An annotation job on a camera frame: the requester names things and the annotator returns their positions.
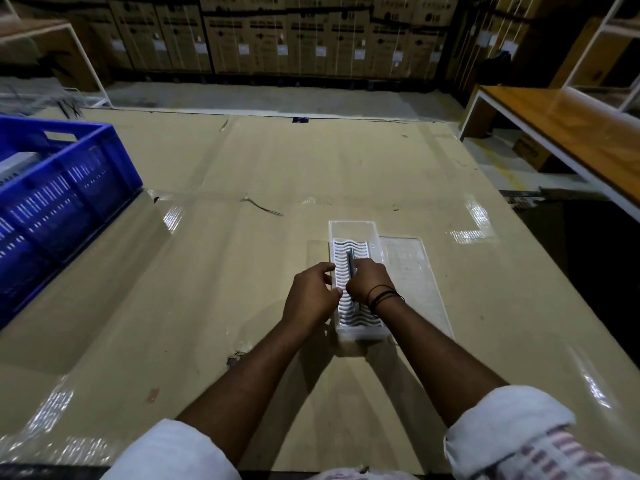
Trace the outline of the person's right forearm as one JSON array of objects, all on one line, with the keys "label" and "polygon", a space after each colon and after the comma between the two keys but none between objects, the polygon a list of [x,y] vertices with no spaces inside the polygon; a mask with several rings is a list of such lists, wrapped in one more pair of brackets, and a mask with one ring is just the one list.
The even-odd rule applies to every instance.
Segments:
[{"label": "person's right forearm", "polygon": [[446,427],[508,383],[400,298],[388,298],[378,314],[408,360]]}]

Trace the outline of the black thread wristband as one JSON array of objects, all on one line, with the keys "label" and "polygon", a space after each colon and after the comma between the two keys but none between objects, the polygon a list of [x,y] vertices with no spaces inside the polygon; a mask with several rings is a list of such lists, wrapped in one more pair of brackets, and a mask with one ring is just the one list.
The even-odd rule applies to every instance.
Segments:
[{"label": "black thread wristband", "polygon": [[375,290],[378,287],[384,287],[385,290],[380,292],[379,294],[377,294],[373,299],[369,300],[368,303],[367,303],[367,308],[368,308],[370,314],[375,318],[379,318],[380,317],[379,314],[378,314],[378,306],[384,300],[386,300],[388,298],[400,298],[403,301],[405,301],[404,297],[402,297],[402,295],[400,295],[394,288],[386,286],[386,285],[378,285],[378,286],[374,287],[371,291]]}]

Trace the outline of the person's white shirt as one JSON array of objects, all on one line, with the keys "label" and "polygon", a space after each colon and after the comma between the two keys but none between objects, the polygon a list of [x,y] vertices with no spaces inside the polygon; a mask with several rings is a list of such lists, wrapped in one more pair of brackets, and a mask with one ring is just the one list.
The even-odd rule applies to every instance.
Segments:
[{"label": "person's white shirt", "polygon": [[[496,389],[446,432],[456,480],[640,480],[588,451],[566,428],[574,414],[526,386]],[[101,480],[241,480],[208,437],[164,419],[132,443]]]}]

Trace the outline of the small brown cardboard box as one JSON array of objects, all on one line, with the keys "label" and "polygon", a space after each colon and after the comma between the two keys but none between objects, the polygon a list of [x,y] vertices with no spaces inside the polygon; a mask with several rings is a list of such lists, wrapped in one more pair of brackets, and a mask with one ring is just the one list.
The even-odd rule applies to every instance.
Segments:
[{"label": "small brown cardboard box", "polygon": [[514,143],[512,150],[535,170],[546,173],[551,172],[555,156],[530,135],[522,132]]}]

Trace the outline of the clear plastic lid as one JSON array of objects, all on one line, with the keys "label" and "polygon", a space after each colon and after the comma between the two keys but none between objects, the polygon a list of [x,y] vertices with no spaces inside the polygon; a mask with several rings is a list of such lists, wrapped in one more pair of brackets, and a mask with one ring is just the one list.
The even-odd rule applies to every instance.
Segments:
[{"label": "clear plastic lid", "polygon": [[422,240],[382,236],[380,241],[385,266],[398,293],[416,313],[454,339],[451,322]]}]

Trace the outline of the white metal rack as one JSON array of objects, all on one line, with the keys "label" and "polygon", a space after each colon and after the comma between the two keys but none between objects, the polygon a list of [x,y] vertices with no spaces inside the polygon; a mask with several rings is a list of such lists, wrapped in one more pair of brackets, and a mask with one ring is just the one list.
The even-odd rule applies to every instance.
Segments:
[{"label": "white metal rack", "polygon": [[640,0],[614,0],[562,90],[640,125]]}]

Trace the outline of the clear plastic wrap bundle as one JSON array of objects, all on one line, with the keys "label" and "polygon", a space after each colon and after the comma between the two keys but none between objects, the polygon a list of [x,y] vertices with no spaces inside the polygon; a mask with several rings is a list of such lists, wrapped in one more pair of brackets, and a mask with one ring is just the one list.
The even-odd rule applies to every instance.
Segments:
[{"label": "clear plastic wrap bundle", "polygon": [[85,109],[111,109],[107,92],[84,93],[63,87],[55,78],[20,79],[0,77],[0,114],[41,117],[43,112],[55,118],[83,120]]}]

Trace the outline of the black bag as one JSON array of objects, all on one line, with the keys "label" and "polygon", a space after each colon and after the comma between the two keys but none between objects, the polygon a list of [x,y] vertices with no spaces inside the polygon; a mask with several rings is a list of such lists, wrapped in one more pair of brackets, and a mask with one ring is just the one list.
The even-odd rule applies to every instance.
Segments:
[{"label": "black bag", "polygon": [[513,58],[510,52],[500,50],[477,67],[476,84],[480,86],[507,86],[513,76]]}]

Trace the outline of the person's left forearm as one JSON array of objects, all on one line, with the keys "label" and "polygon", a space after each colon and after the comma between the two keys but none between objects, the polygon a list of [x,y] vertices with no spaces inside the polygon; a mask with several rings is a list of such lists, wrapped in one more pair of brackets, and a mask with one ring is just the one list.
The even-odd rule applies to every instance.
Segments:
[{"label": "person's left forearm", "polygon": [[178,414],[237,466],[295,354],[316,322],[283,319],[250,352]]}]

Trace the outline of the white wavy patterned insert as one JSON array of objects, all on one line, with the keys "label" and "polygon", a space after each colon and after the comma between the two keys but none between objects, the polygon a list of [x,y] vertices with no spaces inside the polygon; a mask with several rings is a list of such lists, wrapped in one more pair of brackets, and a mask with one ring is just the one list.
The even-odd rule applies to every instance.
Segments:
[{"label": "white wavy patterned insert", "polygon": [[368,307],[354,302],[346,291],[346,284],[351,279],[348,254],[353,258],[373,259],[380,257],[380,253],[370,242],[350,239],[332,239],[330,248],[335,265],[333,287],[343,291],[334,318],[336,332],[348,340],[376,340],[386,336],[387,329],[381,320],[374,317]]}]

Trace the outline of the person's right hand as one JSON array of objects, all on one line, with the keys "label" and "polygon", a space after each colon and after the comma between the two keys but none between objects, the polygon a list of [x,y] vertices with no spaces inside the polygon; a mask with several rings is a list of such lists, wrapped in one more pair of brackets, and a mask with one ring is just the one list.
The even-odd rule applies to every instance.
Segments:
[{"label": "person's right hand", "polygon": [[352,300],[360,305],[367,306],[369,300],[373,299],[377,294],[384,291],[384,287],[378,287],[371,291],[378,285],[386,285],[394,289],[395,286],[391,281],[386,267],[369,259],[369,268],[367,270],[368,277],[364,283],[352,282],[351,279],[346,284],[346,291]]}]

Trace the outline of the wooden table with white frame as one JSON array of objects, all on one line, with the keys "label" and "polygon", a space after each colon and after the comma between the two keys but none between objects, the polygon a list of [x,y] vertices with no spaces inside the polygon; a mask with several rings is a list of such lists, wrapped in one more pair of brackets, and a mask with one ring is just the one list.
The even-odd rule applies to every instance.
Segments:
[{"label": "wooden table with white frame", "polygon": [[484,138],[500,114],[640,223],[640,121],[574,89],[479,86],[459,140]]}]

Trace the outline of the white frame side table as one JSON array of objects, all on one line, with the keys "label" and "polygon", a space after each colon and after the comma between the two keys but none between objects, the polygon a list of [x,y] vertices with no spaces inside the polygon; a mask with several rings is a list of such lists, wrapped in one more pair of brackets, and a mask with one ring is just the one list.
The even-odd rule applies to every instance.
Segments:
[{"label": "white frame side table", "polygon": [[54,18],[0,14],[0,77],[55,78],[84,93],[107,92],[74,26]]}]

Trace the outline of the person's left hand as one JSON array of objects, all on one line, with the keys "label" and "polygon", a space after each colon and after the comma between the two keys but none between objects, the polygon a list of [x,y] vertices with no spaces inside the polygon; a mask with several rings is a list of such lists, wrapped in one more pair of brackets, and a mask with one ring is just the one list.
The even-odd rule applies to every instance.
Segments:
[{"label": "person's left hand", "polygon": [[311,267],[295,275],[285,300],[282,321],[287,329],[307,337],[339,306],[343,291],[329,288],[331,276],[314,276]]}]

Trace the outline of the clear plastic box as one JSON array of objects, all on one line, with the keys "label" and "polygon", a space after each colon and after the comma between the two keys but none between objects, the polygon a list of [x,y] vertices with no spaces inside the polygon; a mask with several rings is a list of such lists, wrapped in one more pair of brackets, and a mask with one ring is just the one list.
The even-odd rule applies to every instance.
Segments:
[{"label": "clear plastic box", "polygon": [[[332,258],[331,258],[330,246],[331,246],[332,239],[350,239],[354,241],[370,242],[372,247],[375,247],[375,249],[380,253],[380,257],[374,257],[373,261],[381,264],[385,263],[383,249],[380,241],[380,235],[378,233],[377,226],[373,221],[330,221],[329,222],[329,249],[330,249],[331,262],[332,262]],[[386,340],[390,333],[389,333],[389,330],[387,329],[386,336],[378,337],[376,340],[348,340],[338,335],[337,332],[336,334],[337,334],[337,338],[341,342],[356,342],[356,341]]]}]

